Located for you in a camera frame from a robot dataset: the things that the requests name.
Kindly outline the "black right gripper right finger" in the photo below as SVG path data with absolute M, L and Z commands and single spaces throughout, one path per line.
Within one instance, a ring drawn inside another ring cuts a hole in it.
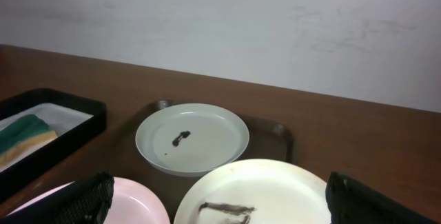
M 325 197 L 331 224 L 436 224 L 361 182 L 332 172 Z

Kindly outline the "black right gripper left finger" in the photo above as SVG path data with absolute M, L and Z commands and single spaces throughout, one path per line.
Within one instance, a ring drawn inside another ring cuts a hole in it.
M 102 224 L 112 205 L 114 177 L 100 172 L 75 181 L 3 217 L 3 224 Z

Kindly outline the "green yellow sponge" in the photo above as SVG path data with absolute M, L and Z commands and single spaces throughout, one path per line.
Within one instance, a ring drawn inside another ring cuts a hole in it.
M 35 114 L 18 118 L 1 131 L 1 167 L 57 138 L 56 131 Z

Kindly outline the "cream white plate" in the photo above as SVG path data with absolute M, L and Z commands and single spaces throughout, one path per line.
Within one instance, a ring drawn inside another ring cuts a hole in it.
M 199 179 L 181 201 L 174 224 L 329 224 L 327 184 L 296 165 L 247 159 Z

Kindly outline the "pale green plate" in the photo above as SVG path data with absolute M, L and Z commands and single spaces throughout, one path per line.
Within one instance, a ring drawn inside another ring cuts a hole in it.
M 197 177 L 237 160 L 249 145 L 249 129 L 225 108 L 184 103 L 149 115 L 136 131 L 135 144 L 156 169 Z

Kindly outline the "small black sponge tray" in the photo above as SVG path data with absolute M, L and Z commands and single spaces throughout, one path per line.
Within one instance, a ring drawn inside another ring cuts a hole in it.
M 1 202 L 102 133 L 107 125 L 103 102 L 50 88 L 29 90 L 1 101 L 1 124 L 26 114 L 45 121 L 58 137 L 1 169 Z

